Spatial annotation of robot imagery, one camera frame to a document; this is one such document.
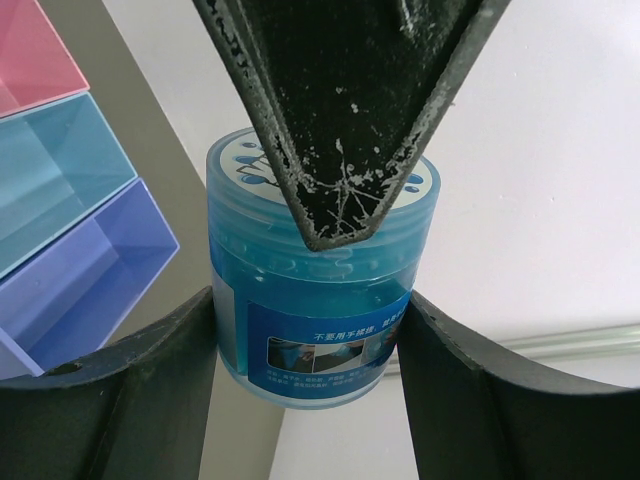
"gray wall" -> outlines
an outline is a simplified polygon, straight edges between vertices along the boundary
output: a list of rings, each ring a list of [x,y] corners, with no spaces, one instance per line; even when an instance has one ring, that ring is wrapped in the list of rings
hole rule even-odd
[[[40,3],[182,247],[115,340],[159,319],[210,284],[206,193],[102,2]],[[283,413],[237,386],[218,362],[200,478],[266,480]]]

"white wall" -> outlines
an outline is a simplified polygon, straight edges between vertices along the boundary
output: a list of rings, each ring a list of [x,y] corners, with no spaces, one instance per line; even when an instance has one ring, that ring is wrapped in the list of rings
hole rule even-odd
[[[202,175],[249,122],[190,0],[105,3]],[[427,149],[443,188],[417,289],[489,337],[638,323],[638,24],[636,0],[512,0]],[[635,383],[621,362],[561,367]],[[408,438],[385,380],[288,412],[272,478],[416,478]]]

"jar lid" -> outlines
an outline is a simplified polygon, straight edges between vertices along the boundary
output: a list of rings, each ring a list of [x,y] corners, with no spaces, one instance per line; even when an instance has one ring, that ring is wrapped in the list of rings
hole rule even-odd
[[[355,180],[357,195],[357,182],[367,179]],[[273,273],[309,280],[353,281],[360,279],[357,264],[361,262],[377,265],[383,275],[417,261],[413,257],[422,252],[440,177],[435,167],[421,158],[371,238],[326,252],[311,252],[304,244],[252,128],[227,135],[213,145],[207,159],[207,191],[210,234],[243,260]],[[395,258],[388,258],[390,252]]]

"product label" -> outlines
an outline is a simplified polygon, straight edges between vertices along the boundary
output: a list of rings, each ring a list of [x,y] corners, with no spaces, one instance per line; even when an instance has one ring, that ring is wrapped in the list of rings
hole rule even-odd
[[[260,198],[286,205],[255,132],[245,133],[229,142],[220,154],[220,166],[227,177],[244,190]],[[417,202],[429,193],[432,184],[429,167],[418,161],[391,208],[402,208]]]
[[[364,315],[310,318],[249,303],[249,381],[290,398],[332,398],[382,374],[410,293]]]

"blue jar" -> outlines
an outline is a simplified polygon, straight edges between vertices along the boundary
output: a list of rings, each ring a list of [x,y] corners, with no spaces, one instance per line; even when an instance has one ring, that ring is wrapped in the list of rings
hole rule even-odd
[[[304,244],[253,129],[209,151],[209,243],[220,354],[284,407],[352,401],[382,377],[433,217],[440,177],[422,158],[370,239]]]

